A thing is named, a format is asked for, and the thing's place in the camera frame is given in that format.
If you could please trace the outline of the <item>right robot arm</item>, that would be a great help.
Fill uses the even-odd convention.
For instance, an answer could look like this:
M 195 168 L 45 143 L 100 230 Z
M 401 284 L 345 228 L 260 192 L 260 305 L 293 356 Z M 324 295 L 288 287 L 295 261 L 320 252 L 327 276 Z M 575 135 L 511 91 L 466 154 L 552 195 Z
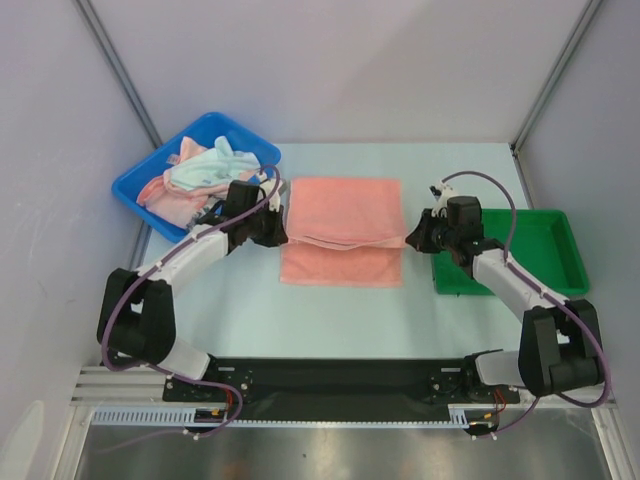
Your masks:
M 464 274 L 490 290 L 521 323 L 519 347 L 471 355 L 460 377 L 463 395 L 481 402 L 497 385 L 523 387 L 537 397 L 611 386 L 595 307 L 572 301 L 522 267 L 504 243 L 486 236 L 480 202 L 454 196 L 422 212 L 407 244 L 424 254 L 447 252 Z

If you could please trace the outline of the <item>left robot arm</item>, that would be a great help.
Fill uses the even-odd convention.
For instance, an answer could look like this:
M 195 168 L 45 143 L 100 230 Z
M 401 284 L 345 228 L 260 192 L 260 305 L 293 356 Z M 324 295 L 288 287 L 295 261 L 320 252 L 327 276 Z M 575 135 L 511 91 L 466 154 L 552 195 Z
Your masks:
M 179 338 L 175 298 L 204 270 L 250 240 L 267 248 L 287 243 L 281 182 L 235 180 L 224 200 L 199 218 L 189 233 L 158 260 L 136 270 L 118 268 L 108 277 L 97 327 L 103 363 L 123 354 L 185 379 L 199 400 L 220 388 L 217 360 Z

